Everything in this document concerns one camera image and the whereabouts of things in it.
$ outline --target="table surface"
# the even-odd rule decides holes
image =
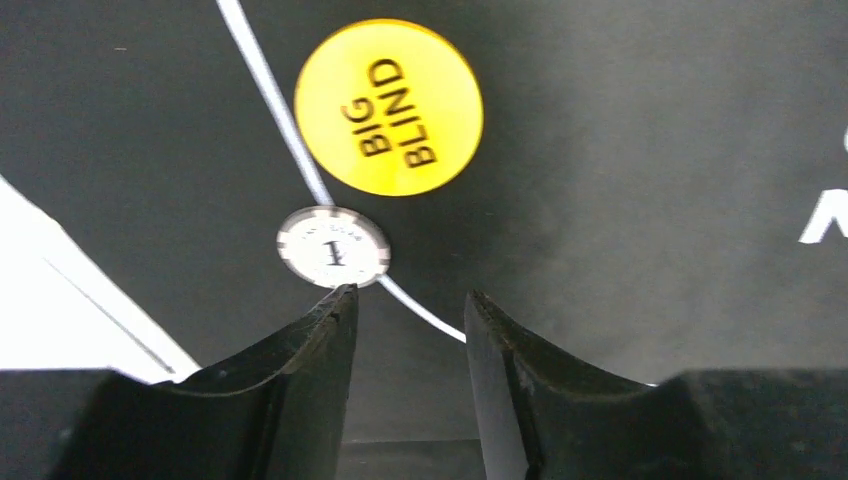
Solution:
[[[420,23],[468,60],[485,129],[459,177],[387,198],[322,172],[444,322],[461,329],[478,288],[644,382],[848,363],[848,243],[836,225],[799,242],[822,192],[848,189],[848,4],[243,4],[289,102],[314,48],[362,19]],[[0,17],[0,175],[199,364],[326,293],[276,251],[314,200],[214,2]],[[476,437],[463,345],[365,288],[340,478],[480,478]]]

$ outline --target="white poker chip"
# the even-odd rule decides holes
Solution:
[[[362,215],[317,206],[291,214],[277,234],[286,265],[315,285],[371,285],[389,269],[391,252],[383,232]]]

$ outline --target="white line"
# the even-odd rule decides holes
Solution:
[[[300,137],[292,118],[291,111],[286,104],[283,94],[280,92],[280,87],[274,79],[274,74],[271,73],[271,68],[265,60],[265,55],[262,53],[262,48],[259,47],[259,42],[256,41],[256,35],[250,28],[250,23],[244,14],[239,0],[217,0],[218,8],[221,10],[221,15],[224,17],[227,27],[230,29],[230,34],[233,36],[236,45],[241,51],[242,57],[256,82],[256,86],[262,93],[262,98],[271,110],[271,115],[274,117],[274,122],[280,130],[286,145],[291,150],[292,156],[297,167],[300,169],[303,180],[315,202],[319,205],[333,205],[333,197],[327,191],[324,181],[321,180],[321,175],[318,173],[318,168],[315,162],[309,155],[306,144]],[[440,331],[450,335],[451,337],[465,343],[465,334],[453,328],[447,323],[433,315],[429,310],[424,308],[414,298],[409,296],[400,286],[394,282],[388,275],[380,277],[380,284],[392,294],[400,303],[419,317],[424,319],[430,325],[436,327]]]
[[[459,340],[460,342],[465,343],[464,333],[439,320],[439,317],[433,315],[420,303],[416,302],[414,298],[410,297],[408,293],[404,292],[403,289],[400,288],[400,286],[395,283],[394,280],[391,279],[391,277],[389,277],[388,275],[383,275],[382,277],[380,277],[379,282],[389,293],[391,293],[395,298],[397,298],[400,303],[404,304],[406,308],[415,312],[419,317],[423,318],[424,321],[438,328],[443,333],[446,333],[451,337]]]

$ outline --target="poker table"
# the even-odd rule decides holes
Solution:
[[[473,72],[455,177],[385,195],[318,158],[327,198],[232,4],[4,2],[0,175],[201,366],[327,293],[281,259],[293,213],[331,198],[379,227],[391,282],[360,292],[338,478],[483,478],[470,289],[645,383],[848,364],[848,3],[243,0],[287,107],[364,20],[435,32]]]

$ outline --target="yellow dealer button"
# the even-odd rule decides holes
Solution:
[[[315,159],[351,187],[403,196],[468,165],[483,131],[471,68],[436,33],[400,20],[350,25],[309,57],[295,90]]]

